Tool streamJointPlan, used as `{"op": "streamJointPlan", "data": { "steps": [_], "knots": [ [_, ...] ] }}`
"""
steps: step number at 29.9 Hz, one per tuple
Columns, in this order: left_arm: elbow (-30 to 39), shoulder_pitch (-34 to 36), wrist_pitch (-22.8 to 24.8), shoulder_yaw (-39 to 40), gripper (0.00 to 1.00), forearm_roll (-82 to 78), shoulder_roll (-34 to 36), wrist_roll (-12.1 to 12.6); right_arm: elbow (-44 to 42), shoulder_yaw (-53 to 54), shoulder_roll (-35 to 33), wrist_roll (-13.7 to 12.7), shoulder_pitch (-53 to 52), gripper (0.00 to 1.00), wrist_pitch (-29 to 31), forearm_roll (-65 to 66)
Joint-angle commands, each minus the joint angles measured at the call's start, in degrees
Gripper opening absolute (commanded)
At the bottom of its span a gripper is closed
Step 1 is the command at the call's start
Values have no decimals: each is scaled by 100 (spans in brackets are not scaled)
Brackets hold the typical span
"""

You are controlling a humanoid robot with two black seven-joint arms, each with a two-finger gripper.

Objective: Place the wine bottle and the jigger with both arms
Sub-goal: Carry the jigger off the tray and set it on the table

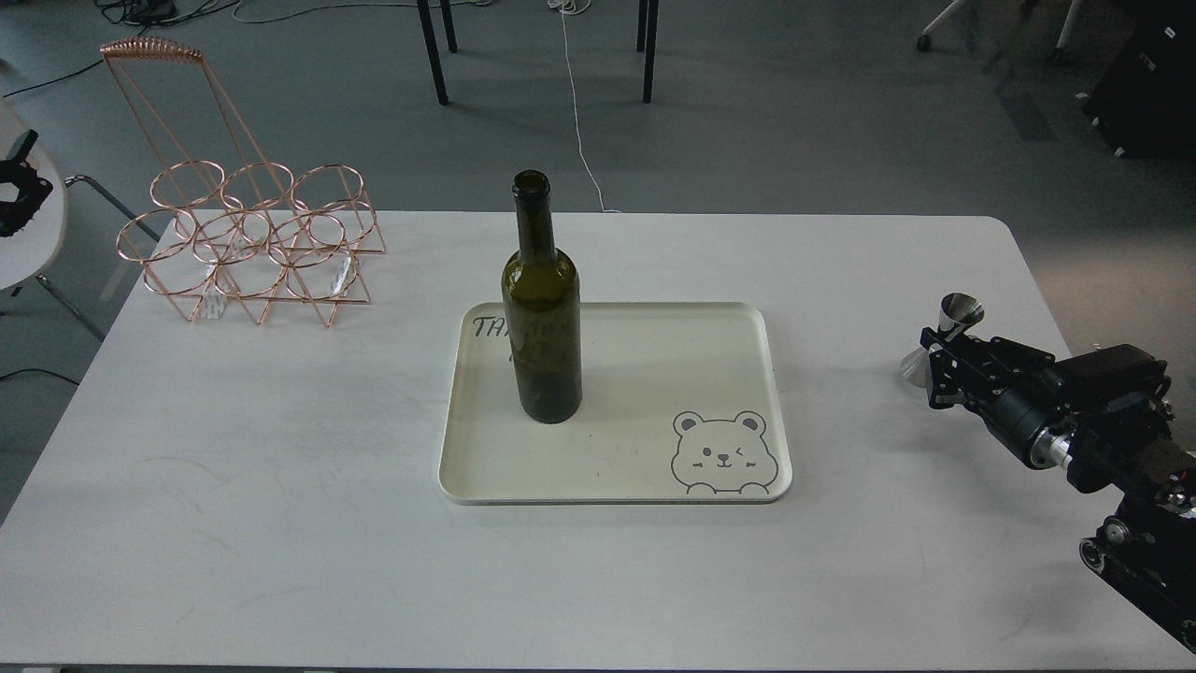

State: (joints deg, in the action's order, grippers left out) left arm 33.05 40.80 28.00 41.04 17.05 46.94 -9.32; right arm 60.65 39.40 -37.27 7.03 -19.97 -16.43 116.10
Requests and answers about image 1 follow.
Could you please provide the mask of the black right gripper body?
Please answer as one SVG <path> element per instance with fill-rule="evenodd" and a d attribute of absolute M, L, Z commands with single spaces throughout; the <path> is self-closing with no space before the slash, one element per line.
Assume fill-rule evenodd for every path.
<path fill-rule="evenodd" d="M 1013 339 L 951 339 L 944 345 L 944 408 L 990 404 L 1055 362 L 1055 354 Z"/>

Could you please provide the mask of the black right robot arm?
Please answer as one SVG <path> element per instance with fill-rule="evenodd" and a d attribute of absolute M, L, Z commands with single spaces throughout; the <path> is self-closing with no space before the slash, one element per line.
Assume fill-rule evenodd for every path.
<path fill-rule="evenodd" d="M 1122 344 L 1060 361 L 1013 339 L 925 328 L 930 408 L 978 416 L 1029 469 L 1060 467 L 1119 506 L 1079 553 L 1098 579 L 1192 649 L 1192 455 L 1174 443 L 1167 365 Z"/>

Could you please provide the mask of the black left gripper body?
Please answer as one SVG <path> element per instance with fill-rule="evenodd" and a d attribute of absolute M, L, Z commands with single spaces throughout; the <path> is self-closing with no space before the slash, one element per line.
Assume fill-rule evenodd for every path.
<path fill-rule="evenodd" d="M 12 198 L 1 201 L 1 237 L 11 237 L 33 219 L 54 186 L 26 161 L 1 163 L 1 182 L 16 189 Z"/>

